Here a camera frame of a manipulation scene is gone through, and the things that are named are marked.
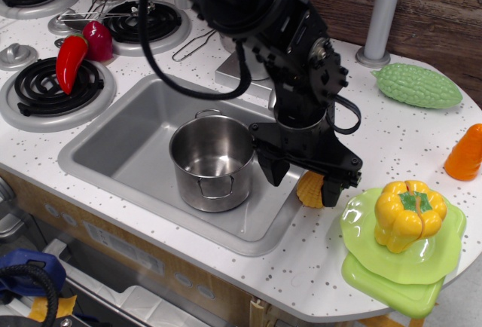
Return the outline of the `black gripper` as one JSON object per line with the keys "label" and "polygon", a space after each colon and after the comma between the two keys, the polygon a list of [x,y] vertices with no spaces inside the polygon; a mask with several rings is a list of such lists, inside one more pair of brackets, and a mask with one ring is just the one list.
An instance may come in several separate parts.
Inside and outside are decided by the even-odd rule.
{"label": "black gripper", "polygon": [[342,189],[356,187],[362,160],[335,134],[335,108],[327,107],[321,119],[308,127],[293,128],[281,121],[249,125],[258,163],[267,181],[278,187],[291,165],[323,175],[322,203],[335,207]]}

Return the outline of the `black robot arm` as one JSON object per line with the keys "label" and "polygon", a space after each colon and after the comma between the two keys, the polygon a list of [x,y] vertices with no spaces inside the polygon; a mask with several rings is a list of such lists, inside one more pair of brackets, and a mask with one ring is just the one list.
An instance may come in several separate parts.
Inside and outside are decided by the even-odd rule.
{"label": "black robot arm", "polygon": [[258,163],[279,185],[290,166],[322,176],[322,203],[333,207],[361,178],[362,160],[338,137],[353,127],[335,124],[335,108],[359,108],[340,92],[348,71],[331,45],[328,28],[309,0],[191,0],[194,11],[238,50],[264,65],[276,94],[274,122],[253,123]]}

